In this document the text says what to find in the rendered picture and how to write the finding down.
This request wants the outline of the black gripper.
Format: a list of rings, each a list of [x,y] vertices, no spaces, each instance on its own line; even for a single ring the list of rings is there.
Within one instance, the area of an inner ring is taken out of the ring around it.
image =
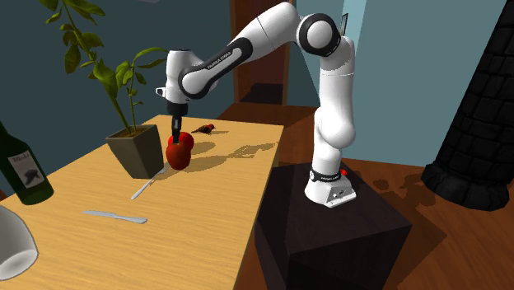
[[[187,103],[177,104],[167,101],[166,110],[172,116],[172,142],[178,143],[180,141],[180,131],[182,124],[182,116],[188,114],[189,105]]]

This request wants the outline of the bright red round fruit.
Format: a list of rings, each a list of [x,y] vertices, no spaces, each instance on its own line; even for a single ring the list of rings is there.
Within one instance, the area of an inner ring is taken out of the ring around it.
[[[190,133],[181,132],[178,137],[178,142],[174,143],[174,136],[168,139],[167,152],[191,152],[194,147],[194,138]]]

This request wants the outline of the dark red round fruit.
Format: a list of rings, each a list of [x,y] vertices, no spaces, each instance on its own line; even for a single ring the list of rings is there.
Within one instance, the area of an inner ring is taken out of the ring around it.
[[[191,150],[185,143],[171,143],[166,148],[166,159],[171,168],[181,171],[190,163]]]

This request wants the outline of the green plant in grey pot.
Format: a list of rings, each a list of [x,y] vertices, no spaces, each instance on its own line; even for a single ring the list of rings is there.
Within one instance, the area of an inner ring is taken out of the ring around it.
[[[140,57],[152,52],[165,53],[159,47],[144,49],[130,61],[120,63],[115,70],[105,65],[97,55],[96,48],[104,44],[93,32],[83,32],[74,23],[70,11],[93,21],[95,16],[104,16],[105,12],[88,0],[37,0],[54,14],[45,22],[47,24],[65,17],[68,21],[59,29],[63,32],[63,43],[67,47],[64,55],[64,69],[67,74],[74,73],[77,68],[89,67],[88,77],[99,81],[112,102],[123,128],[109,137],[106,143],[126,172],[134,179],[150,179],[164,167],[161,140],[157,126],[138,124],[135,119],[134,107],[142,105],[142,101],[133,98],[138,91],[135,84],[145,85],[143,69],[154,68],[166,60],[158,58],[144,65],[137,64]]]

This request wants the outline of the silver fork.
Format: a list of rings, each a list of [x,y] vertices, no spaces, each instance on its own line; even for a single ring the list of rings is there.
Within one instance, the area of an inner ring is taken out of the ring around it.
[[[165,163],[164,166],[146,183],[144,184],[139,190],[137,190],[132,196],[131,200],[136,199],[155,179],[158,175],[166,173],[168,169],[170,168],[169,163]]]

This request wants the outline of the light wooden table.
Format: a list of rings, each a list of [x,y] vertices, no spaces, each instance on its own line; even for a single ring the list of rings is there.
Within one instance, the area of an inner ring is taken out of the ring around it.
[[[34,206],[5,199],[39,256],[0,290],[233,290],[283,127],[214,126],[194,135],[186,169],[159,175],[134,200],[147,181],[130,177],[107,146],[52,173],[51,199]]]

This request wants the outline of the brown wooden door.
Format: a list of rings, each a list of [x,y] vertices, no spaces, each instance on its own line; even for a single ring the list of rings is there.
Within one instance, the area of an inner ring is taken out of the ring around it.
[[[285,0],[229,0],[231,37],[260,13]],[[286,105],[290,45],[233,70],[234,101]]]

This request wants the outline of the silver knife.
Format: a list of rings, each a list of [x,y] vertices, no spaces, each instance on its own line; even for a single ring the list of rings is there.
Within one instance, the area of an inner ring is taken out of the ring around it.
[[[102,212],[102,211],[82,211],[82,213],[99,216],[99,217],[104,217],[104,218],[114,218],[114,219],[124,220],[124,221],[128,221],[128,222],[135,222],[138,224],[144,224],[147,222],[147,218],[145,218],[145,217],[129,217],[129,216],[117,215],[116,213],[107,213],[107,212]]]

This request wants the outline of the dark green labelled bottle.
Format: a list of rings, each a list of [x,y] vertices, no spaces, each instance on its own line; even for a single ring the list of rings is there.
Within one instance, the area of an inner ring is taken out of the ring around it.
[[[13,137],[1,121],[0,171],[24,205],[42,203],[54,194],[30,146]]]

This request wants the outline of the dark robot stand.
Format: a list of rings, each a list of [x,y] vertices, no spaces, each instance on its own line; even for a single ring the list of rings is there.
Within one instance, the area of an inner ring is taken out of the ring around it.
[[[334,208],[310,201],[309,170],[270,173],[255,226],[268,290],[382,290],[411,223],[353,171],[354,200]]]

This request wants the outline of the white bowl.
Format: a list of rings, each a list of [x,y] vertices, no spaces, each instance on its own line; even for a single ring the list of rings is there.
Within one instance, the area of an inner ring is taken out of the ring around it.
[[[0,205],[0,281],[28,270],[39,251],[28,226],[17,214]]]

